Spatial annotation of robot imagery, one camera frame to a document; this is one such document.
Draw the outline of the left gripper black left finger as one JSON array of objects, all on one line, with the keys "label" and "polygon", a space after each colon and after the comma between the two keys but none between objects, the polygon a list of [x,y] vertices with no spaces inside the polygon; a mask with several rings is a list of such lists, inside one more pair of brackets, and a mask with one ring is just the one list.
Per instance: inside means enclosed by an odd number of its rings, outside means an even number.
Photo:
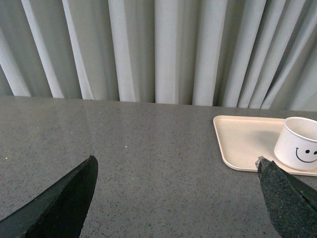
[{"label": "left gripper black left finger", "polygon": [[94,195],[98,161],[90,156],[0,222],[2,238],[78,238]]}]

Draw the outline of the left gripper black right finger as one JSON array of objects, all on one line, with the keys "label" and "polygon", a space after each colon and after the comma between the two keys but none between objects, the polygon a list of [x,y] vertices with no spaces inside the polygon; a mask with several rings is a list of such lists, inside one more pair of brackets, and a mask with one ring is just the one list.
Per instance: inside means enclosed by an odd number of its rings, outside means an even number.
[{"label": "left gripper black right finger", "polygon": [[317,191],[263,156],[255,162],[270,220],[282,238],[317,236]]}]

